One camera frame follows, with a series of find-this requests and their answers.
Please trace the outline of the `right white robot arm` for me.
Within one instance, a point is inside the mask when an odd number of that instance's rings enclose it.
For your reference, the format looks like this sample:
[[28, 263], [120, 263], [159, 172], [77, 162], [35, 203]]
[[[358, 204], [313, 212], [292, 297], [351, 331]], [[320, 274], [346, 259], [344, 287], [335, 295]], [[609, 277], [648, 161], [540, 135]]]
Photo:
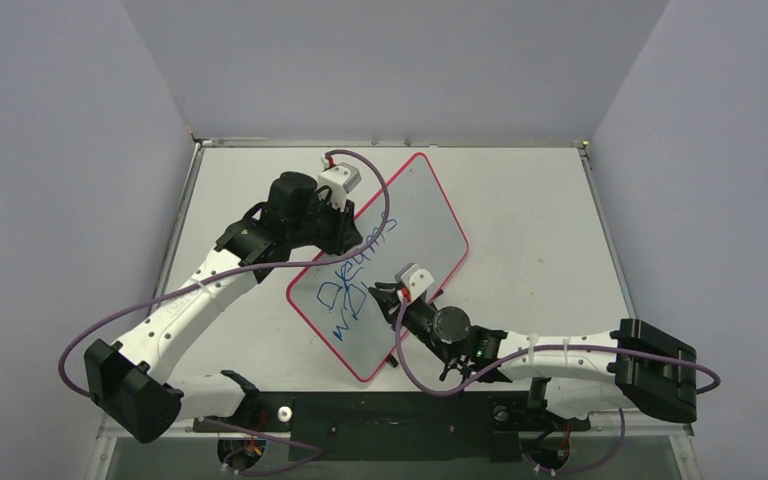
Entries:
[[528, 381], [536, 392], [525, 398], [524, 413], [538, 427], [627, 408], [664, 422], [697, 419], [703, 390], [695, 348], [643, 320], [578, 336], [520, 334], [475, 325], [463, 309], [438, 307], [401, 283], [377, 282], [368, 292], [395, 332], [406, 330], [442, 363], [442, 378], [460, 375], [439, 397], [474, 383]]

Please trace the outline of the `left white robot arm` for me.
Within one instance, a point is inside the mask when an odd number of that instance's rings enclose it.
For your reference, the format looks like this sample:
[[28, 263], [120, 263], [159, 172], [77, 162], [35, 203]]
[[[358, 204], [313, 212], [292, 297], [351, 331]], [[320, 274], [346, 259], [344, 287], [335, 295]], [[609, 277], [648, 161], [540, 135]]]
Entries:
[[141, 443], [159, 438], [176, 421], [219, 417], [232, 429], [258, 416], [257, 388], [242, 375], [173, 378], [185, 352], [224, 310], [259, 285], [273, 264], [314, 246], [342, 255], [362, 242], [349, 193], [361, 176], [346, 164], [316, 178], [284, 172], [266, 201], [229, 225], [182, 286], [183, 295], [160, 306], [112, 343], [94, 341], [84, 353], [89, 397]]

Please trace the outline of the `pink-framed whiteboard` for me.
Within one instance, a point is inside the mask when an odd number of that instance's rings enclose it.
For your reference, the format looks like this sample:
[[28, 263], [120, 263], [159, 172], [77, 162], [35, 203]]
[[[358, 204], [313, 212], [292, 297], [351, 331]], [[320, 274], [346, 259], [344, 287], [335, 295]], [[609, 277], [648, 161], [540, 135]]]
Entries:
[[376, 193], [356, 226], [372, 243], [339, 264], [303, 269], [286, 290], [288, 303], [360, 382], [378, 373], [394, 348], [394, 333], [370, 294], [403, 267], [426, 269], [436, 293], [460, 266], [469, 243], [428, 157], [414, 154], [389, 179], [390, 210]]

